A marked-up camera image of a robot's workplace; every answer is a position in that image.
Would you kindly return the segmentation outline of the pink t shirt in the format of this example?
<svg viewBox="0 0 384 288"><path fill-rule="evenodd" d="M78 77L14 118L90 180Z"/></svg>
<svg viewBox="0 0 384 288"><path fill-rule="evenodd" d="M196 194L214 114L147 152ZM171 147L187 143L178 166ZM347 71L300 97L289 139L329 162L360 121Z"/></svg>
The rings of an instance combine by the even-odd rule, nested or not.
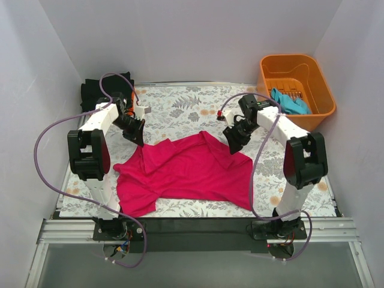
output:
<svg viewBox="0 0 384 288"><path fill-rule="evenodd" d="M137 147L118 172L116 191L123 213L141 217L159 198L230 202L251 209L248 198L253 161L230 154L206 131L156 145Z"/></svg>

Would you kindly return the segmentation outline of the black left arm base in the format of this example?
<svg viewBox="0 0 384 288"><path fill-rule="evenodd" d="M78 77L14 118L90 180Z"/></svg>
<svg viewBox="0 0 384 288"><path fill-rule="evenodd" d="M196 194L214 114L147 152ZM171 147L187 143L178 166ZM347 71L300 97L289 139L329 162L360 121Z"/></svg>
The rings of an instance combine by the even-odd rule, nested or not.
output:
<svg viewBox="0 0 384 288"><path fill-rule="evenodd" d="M131 243L134 241L143 242L143 232L146 230L146 223L140 227L136 222L126 218L114 218L104 220L93 217L95 223L94 241L103 241L103 253L105 257L113 260L120 260L130 252Z"/></svg>

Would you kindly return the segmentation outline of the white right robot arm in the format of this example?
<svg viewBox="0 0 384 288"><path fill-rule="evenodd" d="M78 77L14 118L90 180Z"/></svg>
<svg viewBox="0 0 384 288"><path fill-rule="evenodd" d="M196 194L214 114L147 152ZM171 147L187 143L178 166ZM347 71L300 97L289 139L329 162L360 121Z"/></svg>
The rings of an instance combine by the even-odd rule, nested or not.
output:
<svg viewBox="0 0 384 288"><path fill-rule="evenodd" d="M271 217L255 214L258 221L277 237L290 236L299 227L303 205L309 194L328 173L325 139L294 124L274 99L257 93L239 93L242 119L221 107L217 119L226 122L223 131L231 154L239 152L259 127L268 131L285 148L283 173L286 186Z"/></svg>

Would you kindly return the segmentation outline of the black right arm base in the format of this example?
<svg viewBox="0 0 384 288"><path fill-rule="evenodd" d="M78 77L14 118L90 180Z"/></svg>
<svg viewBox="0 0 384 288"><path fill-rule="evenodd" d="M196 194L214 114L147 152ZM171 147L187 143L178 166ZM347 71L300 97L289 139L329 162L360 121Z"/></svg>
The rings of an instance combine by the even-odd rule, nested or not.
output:
<svg viewBox="0 0 384 288"><path fill-rule="evenodd" d="M292 221L254 220L245 228L253 240L251 252L265 254L273 259L287 261L294 256L295 240L308 240L310 230L306 230L301 217Z"/></svg>

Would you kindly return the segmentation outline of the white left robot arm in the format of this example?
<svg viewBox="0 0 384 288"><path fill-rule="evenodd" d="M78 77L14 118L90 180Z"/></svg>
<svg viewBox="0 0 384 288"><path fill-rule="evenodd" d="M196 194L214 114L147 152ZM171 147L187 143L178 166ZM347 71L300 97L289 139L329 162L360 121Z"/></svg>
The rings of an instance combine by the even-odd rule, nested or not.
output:
<svg viewBox="0 0 384 288"><path fill-rule="evenodd" d="M68 132L68 153L72 173L85 183L92 200L101 206L94 219L100 231L113 239L121 239L127 232L127 225L116 213L120 206L110 184L111 160L105 135L110 126L115 125L122 130L123 138L143 146L145 115L151 108L133 104L133 100L126 100L120 92L112 94L112 104L108 102L107 97L99 98L95 105L98 112L78 130Z"/></svg>

